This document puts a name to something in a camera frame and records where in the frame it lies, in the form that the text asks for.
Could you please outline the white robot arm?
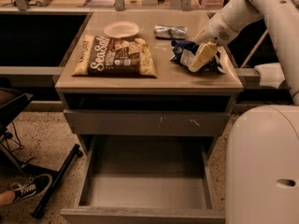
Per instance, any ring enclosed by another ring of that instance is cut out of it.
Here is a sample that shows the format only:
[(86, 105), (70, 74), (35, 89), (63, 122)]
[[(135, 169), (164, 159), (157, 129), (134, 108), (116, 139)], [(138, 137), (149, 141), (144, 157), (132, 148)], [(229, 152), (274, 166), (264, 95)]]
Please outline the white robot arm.
[(299, 224), (299, 9), (295, 0), (230, 0), (195, 37), (192, 72), (247, 25), (263, 20), (277, 63), (257, 70), (265, 87), (287, 86), (291, 105), (252, 108), (227, 145), (225, 224)]

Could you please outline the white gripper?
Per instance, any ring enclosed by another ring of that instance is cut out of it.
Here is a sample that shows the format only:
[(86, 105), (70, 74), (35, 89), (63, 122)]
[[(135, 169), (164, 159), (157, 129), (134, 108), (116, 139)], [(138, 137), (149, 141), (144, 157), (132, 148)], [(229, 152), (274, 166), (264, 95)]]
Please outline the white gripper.
[(227, 24), (222, 13), (220, 11), (217, 12), (208, 21), (206, 28), (203, 28), (192, 40), (195, 44), (200, 46), (188, 66), (189, 70), (194, 73), (199, 71), (215, 56), (218, 46), (229, 44), (238, 35), (239, 32), (233, 30)]

